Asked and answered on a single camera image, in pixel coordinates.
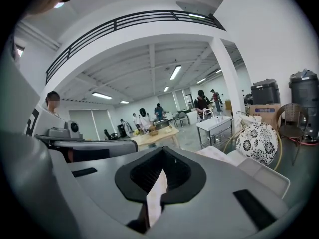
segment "black shirt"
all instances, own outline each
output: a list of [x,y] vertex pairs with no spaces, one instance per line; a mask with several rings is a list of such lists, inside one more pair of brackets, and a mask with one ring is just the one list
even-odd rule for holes
[[196,98],[194,104],[196,108],[200,108],[201,110],[203,110],[204,108],[208,109],[208,105],[210,104],[210,101],[208,100],[207,97],[204,97],[203,99]]

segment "window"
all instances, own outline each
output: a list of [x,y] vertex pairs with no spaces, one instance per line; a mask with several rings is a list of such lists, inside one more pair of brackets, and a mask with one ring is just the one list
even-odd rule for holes
[[17,50],[18,50],[19,56],[21,57],[21,56],[22,56],[22,53],[23,53],[23,51],[24,51],[24,48],[21,47],[21,46],[19,46],[19,45],[16,45],[16,48],[17,48]]

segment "black and white floral pillow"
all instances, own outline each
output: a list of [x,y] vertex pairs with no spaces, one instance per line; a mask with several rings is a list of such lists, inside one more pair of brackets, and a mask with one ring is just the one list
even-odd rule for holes
[[274,129],[263,122],[247,126],[236,141],[236,150],[256,161],[269,165],[278,149],[277,135]]

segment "black slot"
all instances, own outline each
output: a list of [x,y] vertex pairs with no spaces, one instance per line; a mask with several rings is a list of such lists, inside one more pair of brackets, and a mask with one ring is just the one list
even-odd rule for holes
[[276,220],[247,189],[233,192],[233,194],[259,230],[264,229]]
[[97,171],[98,170],[96,170],[95,168],[91,167],[91,168],[86,168],[86,169],[82,169],[82,170],[78,170],[78,171],[73,171],[72,174],[76,178],[76,177],[88,175],[88,174],[91,174],[91,173],[95,173]]

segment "black metal railing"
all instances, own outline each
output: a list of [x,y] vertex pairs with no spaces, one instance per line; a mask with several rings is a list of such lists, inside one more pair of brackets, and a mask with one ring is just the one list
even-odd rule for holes
[[[190,14],[197,15],[200,17],[189,16]],[[198,24],[204,24],[212,27],[216,27],[225,30],[222,25],[214,18],[207,17],[204,15],[178,11],[178,10],[153,10],[153,11],[143,11],[138,13],[133,13],[112,19],[105,22],[91,31],[83,34],[80,38],[74,41],[69,47],[67,47],[52,63],[49,69],[46,71],[46,84],[52,78],[52,76],[59,70],[59,68],[69,60],[74,54],[79,50],[83,49],[85,46],[94,42],[95,40],[110,34],[112,32],[118,31],[120,29],[149,23],[156,21],[182,21],[182,22],[192,22]]]

